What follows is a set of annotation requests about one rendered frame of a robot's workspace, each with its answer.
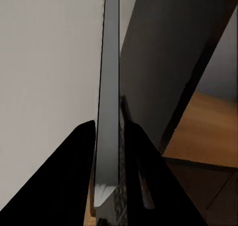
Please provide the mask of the keyboard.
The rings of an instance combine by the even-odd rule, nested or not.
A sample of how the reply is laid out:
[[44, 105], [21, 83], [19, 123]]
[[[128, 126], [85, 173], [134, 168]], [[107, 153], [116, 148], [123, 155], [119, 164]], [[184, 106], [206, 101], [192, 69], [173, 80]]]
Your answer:
[[[126, 173], [125, 173], [125, 148], [124, 148], [124, 114], [119, 105], [119, 126], [120, 126], [120, 184], [112, 193], [113, 207], [116, 226], [128, 226], [127, 221], [127, 196], [126, 196]], [[147, 193], [143, 184], [140, 170], [139, 179], [142, 191], [143, 205], [150, 209]]]

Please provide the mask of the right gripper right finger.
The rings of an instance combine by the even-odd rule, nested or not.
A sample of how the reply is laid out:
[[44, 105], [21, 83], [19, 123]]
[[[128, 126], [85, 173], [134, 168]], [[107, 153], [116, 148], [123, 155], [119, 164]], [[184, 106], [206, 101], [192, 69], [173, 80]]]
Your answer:
[[[124, 121], [128, 226], [207, 226], [143, 128]], [[155, 209], [143, 205], [138, 155]]]

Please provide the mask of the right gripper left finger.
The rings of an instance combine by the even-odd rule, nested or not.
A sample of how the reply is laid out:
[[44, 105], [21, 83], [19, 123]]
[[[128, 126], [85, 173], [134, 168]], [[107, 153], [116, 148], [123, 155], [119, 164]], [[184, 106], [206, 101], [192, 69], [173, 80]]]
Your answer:
[[83, 226], [95, 120], [77, 126], [0, 211], [0, 226]]

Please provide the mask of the notebook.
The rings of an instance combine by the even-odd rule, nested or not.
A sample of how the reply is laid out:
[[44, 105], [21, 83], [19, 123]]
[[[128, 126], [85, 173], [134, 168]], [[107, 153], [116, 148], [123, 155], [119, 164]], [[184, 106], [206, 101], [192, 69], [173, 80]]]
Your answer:
[[105, 0], [102, 7], [94, 207], [101, 207], [120, 184], [119, 0]]

